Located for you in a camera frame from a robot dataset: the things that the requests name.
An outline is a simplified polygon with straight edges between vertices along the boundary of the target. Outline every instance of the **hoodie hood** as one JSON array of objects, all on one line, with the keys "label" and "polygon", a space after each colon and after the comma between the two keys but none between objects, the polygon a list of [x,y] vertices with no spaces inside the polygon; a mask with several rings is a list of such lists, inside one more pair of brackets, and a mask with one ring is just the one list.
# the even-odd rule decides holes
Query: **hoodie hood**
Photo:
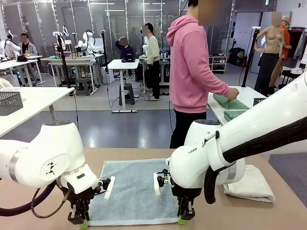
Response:
[{"label": "hoodie hood", "polygon": [[193,16],[185,15],[172,22],[171,27],[169,27],[168,33],[166,35],[166,39],[170,46],[173,46],[176,31],[180,29],[182,26],[189,23],[197,23],[198,25],[198,20]]}]

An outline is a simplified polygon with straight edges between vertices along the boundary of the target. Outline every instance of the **bottle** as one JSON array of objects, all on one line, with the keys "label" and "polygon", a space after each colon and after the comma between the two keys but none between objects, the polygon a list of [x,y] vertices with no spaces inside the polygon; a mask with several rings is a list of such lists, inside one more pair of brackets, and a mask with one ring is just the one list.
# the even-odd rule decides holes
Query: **bottle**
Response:
[{"label": "bottle", "polygon": [[83,69],[82,69],[82,68],[81,68],[81,71],[82,71],[82,73],[81,73],[81,77],[82,77],[82,78],[86,78],[85,72],[83,71]]}]

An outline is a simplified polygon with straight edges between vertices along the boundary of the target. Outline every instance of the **hair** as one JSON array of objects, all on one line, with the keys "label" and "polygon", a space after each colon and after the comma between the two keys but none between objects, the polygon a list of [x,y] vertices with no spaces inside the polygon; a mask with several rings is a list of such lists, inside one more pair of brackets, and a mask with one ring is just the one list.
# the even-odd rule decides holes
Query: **hair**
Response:
[{"label": "hair", "polygon": [[27,36],[27,38],[29,38],[29,35],[27,35],[26,33],[22,33],[20,36]]},{"label": "hair", "polygon": [[198,0],[189,0],[188,6],[198,6]]},{"label": "hair", "polygon": [[150,32],[152,32],[154,34],[154,28],[153,25],[151,23],[146,23],[145,25],[148,26],[148,29],[150,30]]}]

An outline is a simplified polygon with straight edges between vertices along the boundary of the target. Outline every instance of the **hand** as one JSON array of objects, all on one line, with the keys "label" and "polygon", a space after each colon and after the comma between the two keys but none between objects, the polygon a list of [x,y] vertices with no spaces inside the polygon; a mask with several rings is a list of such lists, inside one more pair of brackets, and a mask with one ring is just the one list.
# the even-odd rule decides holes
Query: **hand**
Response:
[{"label": "hand", "polygon": [[260,54],[263,54],[264,53],[264,49],[255,49],[256,52],[260,53]]},{"label": "hand", "polygon": [[236,88],[230,88],[230,94],[229,94],[228,98],[229,98],[231,101],[233,101],[233,100],[236,99],[236,97],[238,97],[239,93],[240,93],[240,92],[239,92],[238,89],[236,89]]}]

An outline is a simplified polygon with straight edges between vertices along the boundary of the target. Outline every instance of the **mannequin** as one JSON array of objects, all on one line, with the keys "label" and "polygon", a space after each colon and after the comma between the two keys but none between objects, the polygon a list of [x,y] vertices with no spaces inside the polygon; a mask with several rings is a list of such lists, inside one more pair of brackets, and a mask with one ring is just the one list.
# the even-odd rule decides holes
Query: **mannequin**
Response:
[{"label": "mannequin", "polygon": [[283,56],[282,58],[278,60],[274,68],[274,71],[272,73],[270,87],[269,87],[269,94],[274,93],[275,83],[283,70],[283,62],[288,59],[288,51],[289,49],[292,48],[292,46],[290,46],[290,34],[286,28],[287,25],[290,25],[290,22],[291,22],[291,19],[289,16],[283,16],[282,25],[280,26],[280,28],[283,29],[283,36],[284,36],[284,42],[285,42],[285,44],[283,45]]},{"label": "mannequin", "polygon": [[277,25],[272,15],[272,26],[262,30],[256,41],[265,35],[266,38],[266,47],[264,49],[257,48],[257,42],[254,45],[256,52],[262,53],[260,70],[257,77],[255,90],[260,92],[264,96],[268,96],[269,84],[271,80],[271,75],[274,70],[274,67],[277,64],[277,61],[283,54],[283,30],[280,28],[280,23]]}]

